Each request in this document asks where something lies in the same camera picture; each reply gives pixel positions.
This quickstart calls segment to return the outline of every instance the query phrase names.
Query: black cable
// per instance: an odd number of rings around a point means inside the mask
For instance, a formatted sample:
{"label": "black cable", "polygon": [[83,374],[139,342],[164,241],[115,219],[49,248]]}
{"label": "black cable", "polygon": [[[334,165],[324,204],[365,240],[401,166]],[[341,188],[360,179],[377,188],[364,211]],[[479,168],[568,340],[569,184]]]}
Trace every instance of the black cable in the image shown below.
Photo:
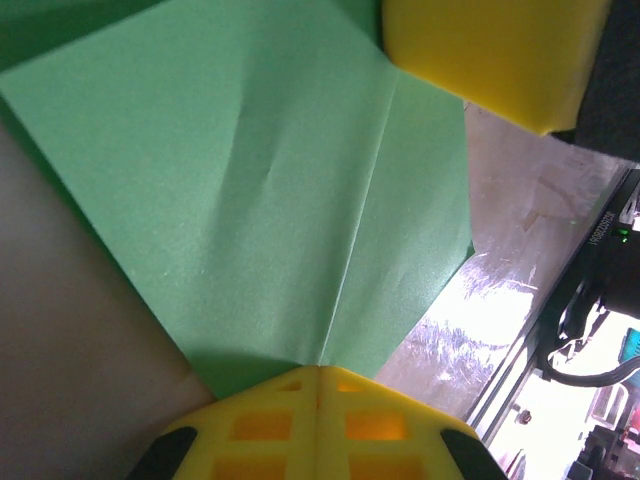
{"label": "black cable", "polygon": [[551,361],[553,359],[553,356],[556,355],[560,350],[565,348],[567,345],[568,343],[563,345],[562,348],[559,348],[558,350],[555,350],[548,355],[546,362],[547,368],[545,372],[549,376],[549,378],[564,385],[585,388],[609,387],[611,385],[615,385],[616,383],[625,381],[627,378],[640,370],[640,357],[633,357],[632,359],[621,363],[613,370],[605,373],[597,373],[594,375],[571,375],[569,373],[559,372],[551,365]]}

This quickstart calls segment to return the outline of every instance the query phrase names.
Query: reflective surface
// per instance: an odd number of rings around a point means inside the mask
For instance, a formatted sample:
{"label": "reflective surface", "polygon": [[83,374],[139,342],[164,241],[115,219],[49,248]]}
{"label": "reflective surface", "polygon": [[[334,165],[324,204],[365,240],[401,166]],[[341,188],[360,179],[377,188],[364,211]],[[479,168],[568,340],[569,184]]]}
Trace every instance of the reflective surface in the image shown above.
{"label": "reflective surface", "polygon": [[[560,362],[560,370],[587,375],[616,367],[629,327],[638,328],[638,321],[611,314],[582,352],[568,364]],[[604,415],[604,418],[594,415],[597,393],[595,388],[570,387],[542,380],[537,374],[531,375],[491,443],[491,453],[506,469],[518,452],[523,452],[526,456],[523,480],[564,480],[594,426],[615,429],[622,416],[624,402],[603,408],[603,411],[613,410],[613,415]],[[629,393],[631,401],[636,401],[637,392],[632,389]],[[531,414],[531,421],[526,424],[519,421],[524,411]]]}
{"label": "reflective surface", "polygon": [[466,120],[476,255],[376,377],[462,418],[627,166],[473,105]]}

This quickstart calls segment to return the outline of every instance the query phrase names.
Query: metal surface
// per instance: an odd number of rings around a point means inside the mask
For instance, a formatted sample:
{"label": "metal surface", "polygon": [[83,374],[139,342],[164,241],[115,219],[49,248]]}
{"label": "metal surface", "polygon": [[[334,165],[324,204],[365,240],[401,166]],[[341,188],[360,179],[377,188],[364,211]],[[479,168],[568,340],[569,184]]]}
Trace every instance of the metal surface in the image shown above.
{"label": "metal surface", "polygon": [[[639,178],[639,170],[623,173],[615,191],[608,196],[600,218],[587,230],[578,250],[554,283],[552,292],[543,299],[541,308],[529,315],[505,360],[471,410],[467,421],[486,444],[492,442],[535,366],[547,367],[544,362],[555,348],[556,332],[559,330],[558,323],[563,310],[570,304],[581,282],[593,276],[593,269],[600,266],[595,261],[600,249],[598,245],[591,244],[594,234],[599,231],[602,219],[611,216],[611,212],[615,212],[617,216],[621,210],[625,211],[628,198],[635,190]],[[601,198],[605,199],[607,195],[603,194]]]}
{"label": "metal surface", "polygon": [[[580,375],[613,368],[618,364],[619,346],[627,329],[636,323],[631,317],[611,314],[593,340],[566,368]],[[635,402],[626,400],[633,398],[633,391],[627,394],[621,386],[609,388],[608,393],[606,390],[546,381],[541,378],[540,370],[535,370],[511,398],[511,406],[503,415],[504,423],[489,445],[491,453],[506,468],[524,450],[527,465],[523,479],[563,480],[585,448],[589,432],[596,426],[621,431],[628,422]],[[518,421],[524,409],[532,412],[532,420],[527,425]],[[614,435],[610,433],[608,442],[613,445]]]}
{"label": "metal surface", "polygon": [[477,253],[377,376],[462,418],[526,336],[531,313],[628,166],[534,137],[475,106],[466,113]]}

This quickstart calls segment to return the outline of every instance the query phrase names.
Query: black device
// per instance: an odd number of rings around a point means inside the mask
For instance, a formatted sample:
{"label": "black device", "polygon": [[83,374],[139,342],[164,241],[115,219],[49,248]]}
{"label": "black device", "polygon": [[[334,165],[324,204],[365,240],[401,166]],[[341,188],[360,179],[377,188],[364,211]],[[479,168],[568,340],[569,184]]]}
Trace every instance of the black device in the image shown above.
{"label": "black device", "polygon": [[557,371],[559,352],[580,352],[609,312],[640,318],[640,170],[620,180],[598,221],[563,271],[540,313],[538,366],[546,378],[580,387],[604,387],[640,370],[640,357],[587,376]]}

